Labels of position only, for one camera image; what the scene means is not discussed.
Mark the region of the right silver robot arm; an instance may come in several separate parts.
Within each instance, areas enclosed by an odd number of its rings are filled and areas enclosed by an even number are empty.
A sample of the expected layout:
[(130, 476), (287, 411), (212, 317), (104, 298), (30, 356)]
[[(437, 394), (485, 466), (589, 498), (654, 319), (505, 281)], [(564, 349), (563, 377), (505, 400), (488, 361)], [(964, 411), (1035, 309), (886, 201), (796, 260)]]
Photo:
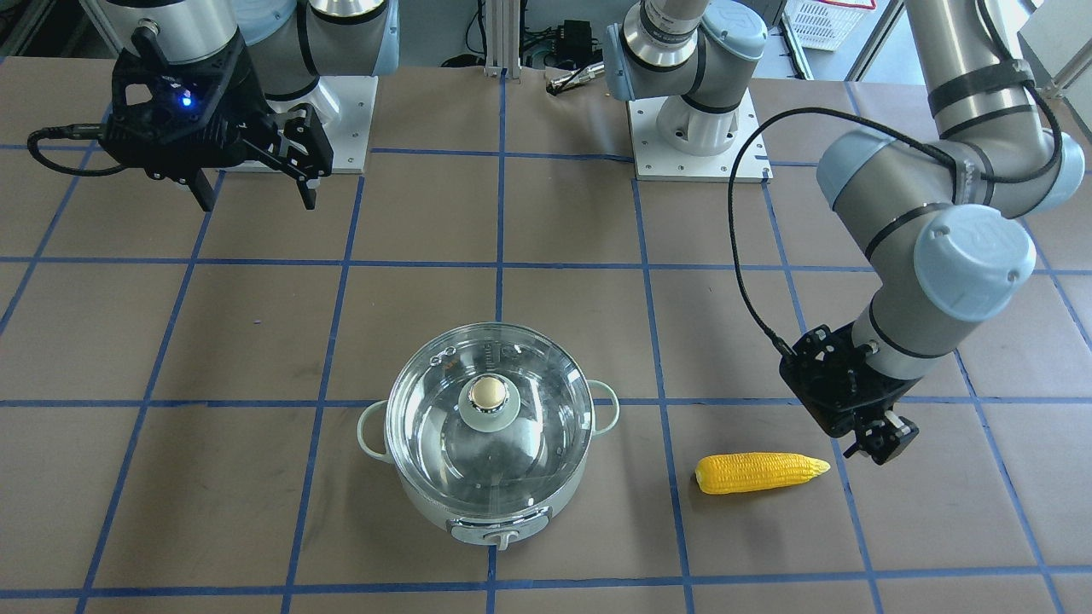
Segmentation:
[(206, 170), (281, 172), (309, 210), (321, 179), (363, 172), (379, 76), (397, 70), (397, 1), (98, 7), (121, 50), (97, 140), (121, 166), (206, 212)]

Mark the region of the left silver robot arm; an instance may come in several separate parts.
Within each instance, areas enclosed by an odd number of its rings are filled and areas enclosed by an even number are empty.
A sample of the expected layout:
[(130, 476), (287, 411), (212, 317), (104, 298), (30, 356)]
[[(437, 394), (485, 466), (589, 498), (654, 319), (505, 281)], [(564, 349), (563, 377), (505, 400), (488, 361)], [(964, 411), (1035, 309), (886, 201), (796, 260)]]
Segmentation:
[[(862, 125), (816, 164), (816, 182), (881, 280), (858, 318), (822, 324), (790, 345), (741, 299), (781, 354), (779, 371), (830, 437), (854, 432), (844, 452), (876, 464), (897, 458), (918, 427), (894, 404), (1026, 283), (1037, 261), (1017, 220), (1060, 206), (1084, 176), (1080, 144), (1042, 99), (1032, 69), (988, 1), (906, 1), (939, 140), (848, 113), (802, 107), (757, 128), (814, 113)], [(658, 131), (687, 153), (719, 154), (764, 50), (764, 23), (735, 1), (640, 1), (609, 25), (606, 82), (616, 101), (667, 96)], [(725, 125), (695, 142), (697, 120)]]

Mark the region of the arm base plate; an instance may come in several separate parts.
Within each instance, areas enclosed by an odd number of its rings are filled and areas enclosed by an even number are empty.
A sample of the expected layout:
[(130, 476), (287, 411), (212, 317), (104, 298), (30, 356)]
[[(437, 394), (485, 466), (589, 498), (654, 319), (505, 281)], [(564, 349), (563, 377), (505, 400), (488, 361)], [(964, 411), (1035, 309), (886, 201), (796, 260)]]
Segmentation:
[(333, 175), (363, 175), (379, 79), (363, 75), (317, 78), (311, 92), (292, 101), (273, 101), (270, 108), (287, 113), (300, 102), (310, 102), (333, 149)]
[(772, 178), (752, 92), (729, 113), (702, 113), (682, 97), (629, 101), (636, 178), (658, 182), (761, 182)]

